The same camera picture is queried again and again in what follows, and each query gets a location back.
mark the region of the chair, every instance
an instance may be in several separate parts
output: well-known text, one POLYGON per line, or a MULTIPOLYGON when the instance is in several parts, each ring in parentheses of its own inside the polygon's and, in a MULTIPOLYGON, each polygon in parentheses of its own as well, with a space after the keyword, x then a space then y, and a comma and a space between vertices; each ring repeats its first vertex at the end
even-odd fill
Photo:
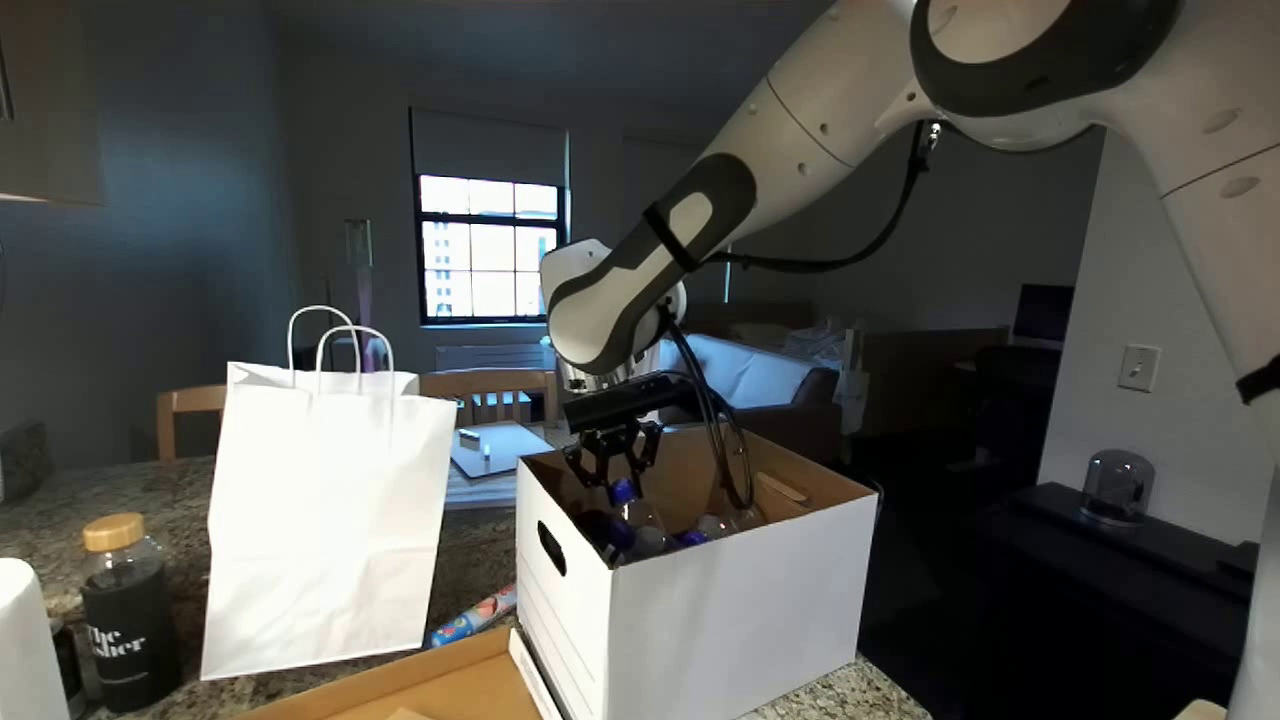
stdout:
POLYGON ((164 478, 176 478, 176 426, 179 415, 225 411, 225 384, 194 384, 156 397, 156 462, 164 478))
POLYGON ((554 369, 447 369, 420 375, 420 397, 457 399, 457 426, 536 426, 562 415, 554 369))

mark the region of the label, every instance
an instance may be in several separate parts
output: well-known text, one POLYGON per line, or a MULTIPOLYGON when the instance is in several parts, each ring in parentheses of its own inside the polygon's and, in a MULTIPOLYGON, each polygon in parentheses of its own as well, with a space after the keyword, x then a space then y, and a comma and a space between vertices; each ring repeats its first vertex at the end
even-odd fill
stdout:
POLYGON ((169 696, 186 668, 173 632, 164 570, 83 589, 83 632, 114 711, 148 709, 169 696))

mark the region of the light switch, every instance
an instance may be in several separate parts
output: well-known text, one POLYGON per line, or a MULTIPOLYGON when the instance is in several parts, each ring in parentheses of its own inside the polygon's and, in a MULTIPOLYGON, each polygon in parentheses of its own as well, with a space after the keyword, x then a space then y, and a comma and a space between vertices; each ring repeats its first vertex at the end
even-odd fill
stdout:
POLYGON ((1127 345, 1122 354, 1122 389, 1152 394, 1156 389, 1156 364, 1162 364, 1162 350, 1127 345))

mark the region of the kitchen counter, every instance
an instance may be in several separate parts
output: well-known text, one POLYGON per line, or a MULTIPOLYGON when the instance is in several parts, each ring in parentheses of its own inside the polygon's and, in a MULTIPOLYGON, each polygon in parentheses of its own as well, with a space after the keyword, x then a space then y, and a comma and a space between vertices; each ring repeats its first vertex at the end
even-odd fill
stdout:
MULTIPOLYGON (((119 463, 93 473, 62 473, 36 497, 0 508, 0 557, 26 557, 45 589, 45 604, 58 630, 80 625, 80 530, 107 514, 143 514, 148 537, 169 548, 176 619, 186 636, 189 686, 143 718, 225 720, 247 718, 258 704, 330 686, 335 676, 387 665, 348 659, 296 673, 259 673, 236 679, 196 679, 196 644, 206 630, 206 570, 208 570, 208 514, 211 462, 186 462, 173 482, 156 463, 119 463)), ((482 596, 516 581, 516 514, 514 508, 454 508, 444 514, 431 625, 465 611, 482 596)), ((905 689, 895 689, 875 665, 843 665, 766 709, 751 720, 806 720, 806 718, 860 718, 860 720, 915 720, 929 718, 905 689)))

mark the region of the jar lid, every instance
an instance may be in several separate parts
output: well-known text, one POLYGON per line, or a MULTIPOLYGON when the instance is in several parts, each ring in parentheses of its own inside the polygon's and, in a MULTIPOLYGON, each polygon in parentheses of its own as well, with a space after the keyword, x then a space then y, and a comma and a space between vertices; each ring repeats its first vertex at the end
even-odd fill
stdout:
POLYGON ((93 523, 83 523, 80 541, 90 552, 115 552, 128 548, 143 537, 143 515, 140 514, 114 514, 93 523))

